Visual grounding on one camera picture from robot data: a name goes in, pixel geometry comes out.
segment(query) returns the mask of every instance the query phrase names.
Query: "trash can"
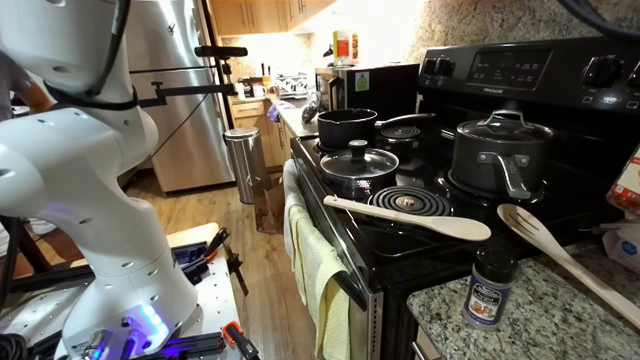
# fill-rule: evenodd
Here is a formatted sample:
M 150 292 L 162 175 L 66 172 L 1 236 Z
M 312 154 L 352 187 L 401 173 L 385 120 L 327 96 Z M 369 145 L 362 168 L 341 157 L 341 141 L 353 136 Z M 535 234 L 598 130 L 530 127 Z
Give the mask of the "trash can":
M 268 177 L 258 128 L 232 129 L 225 132 L 223 137 L 229 148 L 240 201 L 253 204 L 253 184 Z

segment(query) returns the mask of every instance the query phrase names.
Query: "slotted wooden spoon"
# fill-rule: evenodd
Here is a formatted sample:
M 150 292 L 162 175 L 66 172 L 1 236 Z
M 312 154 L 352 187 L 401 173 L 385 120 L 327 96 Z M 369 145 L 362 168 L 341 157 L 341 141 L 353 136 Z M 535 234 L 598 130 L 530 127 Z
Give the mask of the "slotted wooden spoon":
M 362 204 L 351 200 L 341 199 L 335 196 L 324 198 L 324 204 L 334 208 L 345 209 L 370 215 L 373 217 L 386 218 L 395 222 L 419 225 L 437 231 L 438 233 L 469 241 L 486 240 L 491 236 L 491 230 L 483 223 L 467 218 L 456 217 L 419 217 L 417 215 L 405 214 L 400 211 L 379 208 L 377 206 Z
M 573 276 L 640 329 L 640 309 L 574 260 L 536 217 L 520 206 L 512 204 L 498 206 L 498 215 L 518 235 L 564 266 Z

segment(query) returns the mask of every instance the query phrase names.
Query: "black cap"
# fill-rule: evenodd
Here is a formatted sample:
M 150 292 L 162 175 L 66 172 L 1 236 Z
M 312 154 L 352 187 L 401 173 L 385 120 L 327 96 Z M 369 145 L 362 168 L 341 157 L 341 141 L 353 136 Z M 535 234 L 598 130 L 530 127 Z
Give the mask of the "black cap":
M 518 272 L 518 260 L 508 252 L 494 247 L 479 249 L 474 266 L 482 277 L 499 284 L 512 282 Z

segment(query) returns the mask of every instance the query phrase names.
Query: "digital display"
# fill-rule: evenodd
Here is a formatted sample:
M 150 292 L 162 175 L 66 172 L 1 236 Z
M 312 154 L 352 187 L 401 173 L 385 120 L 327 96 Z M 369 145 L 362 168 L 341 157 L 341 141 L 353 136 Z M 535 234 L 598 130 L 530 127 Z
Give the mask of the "digital display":
M 533 90 L 550 55 L 551 50 L 476 53 L 467 83 Z

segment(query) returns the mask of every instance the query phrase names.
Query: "electric stove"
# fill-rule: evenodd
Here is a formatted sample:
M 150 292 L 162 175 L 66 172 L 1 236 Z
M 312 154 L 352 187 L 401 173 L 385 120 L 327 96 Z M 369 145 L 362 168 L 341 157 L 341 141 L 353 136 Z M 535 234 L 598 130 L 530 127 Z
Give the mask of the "electric stove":
M 585 83 L 591 59 L 611 54 L 621 62 L 613 85 Z M 337 249 L 356 289 L 340 285 L 367 299 L 363 310 L 369 319 L 368 349 L 362 359 L 413 359 L 410 343 L 417 322 L 406 307 L 407 296 L 469 275 L 479 247 L 500 247 L 518 259 L 540 253 L 502 222 L 496 212 L 499 204 L 522 206 L 562 246 L 593 238 L 583 229 L 621 218 L 621 212 L 606 203 L 605 194 L 640 133 L 640 111 L 633 106 L 640 100 L 640 90 L 635 92 L 625 82 L 638 61 L 640 53 L 604 38 L 428 49 L 419 74 L 419 113 L 436 117 L 378 134 L 372 146 L 400 159 L 396 183 L 372 188 L 354 200 L 414 215 L 478 220 L 492 231 L 486 241 L 458 240 L 414 225 L 325 207 L 322 200 L 335 191 L 319 162 L 329 151 L 317 145 L 315 136 L 292 139 L 307 208 L 316 227 Z M 497 109 L 522 111 L 525 121 L 551 127 L 557 134 L 543 186 L 531 199 L 480 193 L 451 177 L 457 125 L 487 119 Z M 398 140 L 411 145 L 385 147 Z M 360 334 L 352 329 L 352 336 Z

